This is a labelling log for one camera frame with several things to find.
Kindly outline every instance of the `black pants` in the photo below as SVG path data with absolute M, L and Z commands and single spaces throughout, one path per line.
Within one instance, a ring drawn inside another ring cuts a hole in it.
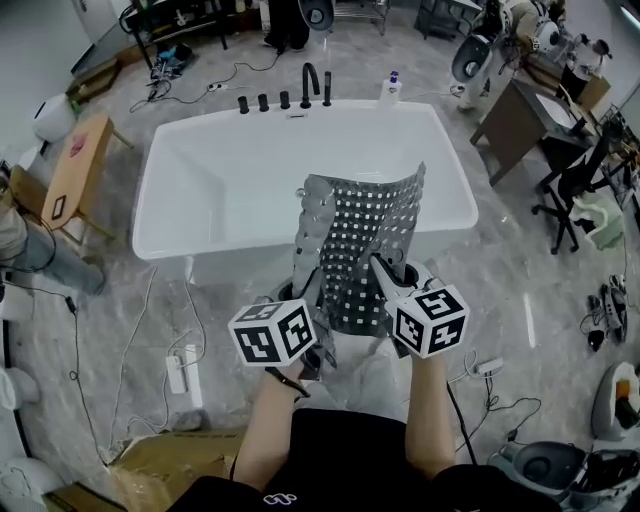
M 582 94 L 582 91 L 584 91 L 584 88 L 587 86 L 588 83 L 589 82 L 587 80 L 578 78 L 573 73 L 573 71 L 569 69 L 569 66 L 564 67 L 564 71 L 562 72 L 562 79 L 560 80 L 560 85 L 562 85 L 562 87 L 564 87 L 567 90 L 567 92 L 569 93 L 569 96 L 571 96 L 571 99 L 573 101 L 578 100 L 578 98 Z M 556 91 L 556 97 L 564 98 L 564 93 L 562 92 L 560 87 L 558 87 L 558 90 Z
M 298 0 L 272 0 L 269 2 L 271 30 L 267 42 L 278 51 L 284 51 L 287 39 L 293 50 L 302 50 L 309 40 L 309 26 L 305 23 Z

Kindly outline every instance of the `bottle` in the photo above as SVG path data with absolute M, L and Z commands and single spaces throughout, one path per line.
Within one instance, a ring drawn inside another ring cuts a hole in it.
M 392 71 L 389 78 L 382 82 L 382 91 L 380 91 L 380 100 L 378 101 L 379 107 L 392 107 L 398 103 L 400 89 L 402 89 L 402 82 L 398 80 L 398 76 L 397 71 Z

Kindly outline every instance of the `gray pants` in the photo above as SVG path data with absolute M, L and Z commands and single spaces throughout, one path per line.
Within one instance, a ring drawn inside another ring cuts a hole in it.
M 16 269 L 37 269 L 47 264 L 52 253 L 51 236 L 27 222 L 25 251 L 11 266 Z M 56 240 L 53 260 L 40 273 L 89 295 L 100 293 L 105 282 L 104 274 L 97 266 L 82 261 L 80 256 L 59 240 Z

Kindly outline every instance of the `white logo on shirt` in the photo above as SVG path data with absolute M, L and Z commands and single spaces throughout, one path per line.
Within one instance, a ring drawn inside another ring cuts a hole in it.
M 267 505 L 291 505 L 298 498 L 295 494 L 269 494 L 262 498 Z

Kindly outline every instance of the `black t-shirt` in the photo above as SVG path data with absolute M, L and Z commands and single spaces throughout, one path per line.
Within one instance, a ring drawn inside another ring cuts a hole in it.
M 369 414 L 300 409 L 293 415 L 289 459 L 264 494 L 202 477 L 170 512 L 345 505 L 429 512 L 560 510 L 494 467 L 454 466 L 428 481 L 406 461 L 404 433 L 403 423 Z

